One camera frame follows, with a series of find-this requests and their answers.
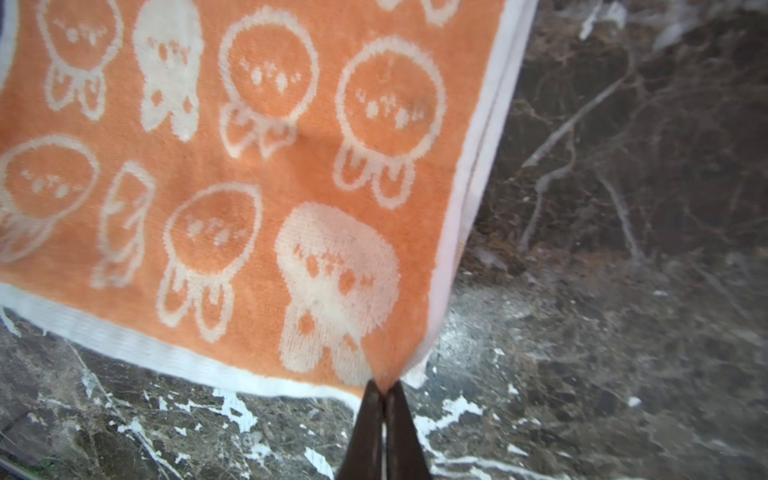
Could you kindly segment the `orange patterned towel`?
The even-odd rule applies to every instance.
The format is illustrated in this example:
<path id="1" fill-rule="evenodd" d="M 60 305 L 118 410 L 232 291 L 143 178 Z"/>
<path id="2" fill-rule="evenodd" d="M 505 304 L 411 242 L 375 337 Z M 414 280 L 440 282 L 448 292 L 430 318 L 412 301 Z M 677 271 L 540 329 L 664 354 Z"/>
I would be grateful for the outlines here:
<path id="1" fill-rule="evenodd" d="M 5 1 L 1 317 L 357 406 L 436 342 L 533 1 Z"/>

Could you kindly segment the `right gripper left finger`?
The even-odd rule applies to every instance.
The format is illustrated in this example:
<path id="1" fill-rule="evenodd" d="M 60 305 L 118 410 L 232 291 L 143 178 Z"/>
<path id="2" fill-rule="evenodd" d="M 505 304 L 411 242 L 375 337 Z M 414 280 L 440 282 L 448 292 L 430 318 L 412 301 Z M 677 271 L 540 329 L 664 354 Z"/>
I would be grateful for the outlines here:
<path id="1" fill-rule="evenodd" d="M 384 400 L 374 380 L 365 388 L 360 409 L 336 480 L 382 478 Z"/>

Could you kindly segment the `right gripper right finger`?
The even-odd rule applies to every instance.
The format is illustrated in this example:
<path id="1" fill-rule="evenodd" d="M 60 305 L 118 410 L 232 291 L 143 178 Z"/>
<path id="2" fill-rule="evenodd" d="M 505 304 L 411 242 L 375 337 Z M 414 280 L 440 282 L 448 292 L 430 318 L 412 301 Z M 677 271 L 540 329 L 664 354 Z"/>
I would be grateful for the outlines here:
<path id="1" fill-rule="evenodd" d="M 432 480 L 413 416 L 400 381 L 385 395 L 388 480 Z"/>

